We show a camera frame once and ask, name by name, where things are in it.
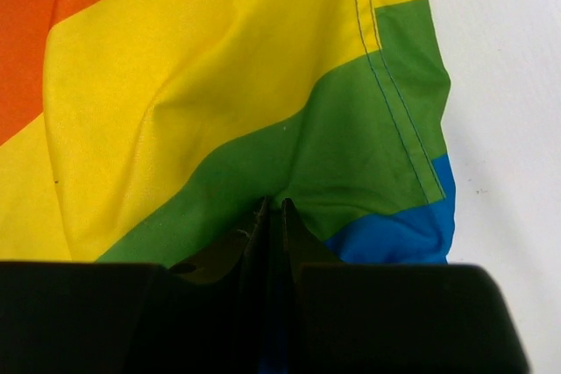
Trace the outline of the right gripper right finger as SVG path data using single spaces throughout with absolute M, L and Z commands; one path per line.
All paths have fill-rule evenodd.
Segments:
M 500 288 L 476 265 L 359 265 L 280 212 L 292 373 L 527 373 Z

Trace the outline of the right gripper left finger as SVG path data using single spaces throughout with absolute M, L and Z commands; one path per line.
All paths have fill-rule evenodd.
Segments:
M 268 205 L 168 268 L 2 262 L 2 372 L 256 372 Z

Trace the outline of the rainbow striped shorts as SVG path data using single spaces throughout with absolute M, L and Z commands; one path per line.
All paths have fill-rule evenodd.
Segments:
M 443 263 L 449 90 L 429 0 L 1 0 L 1 264 L 168 268 L 268 199 L 254 373 L 290 372 L 282 203 Z

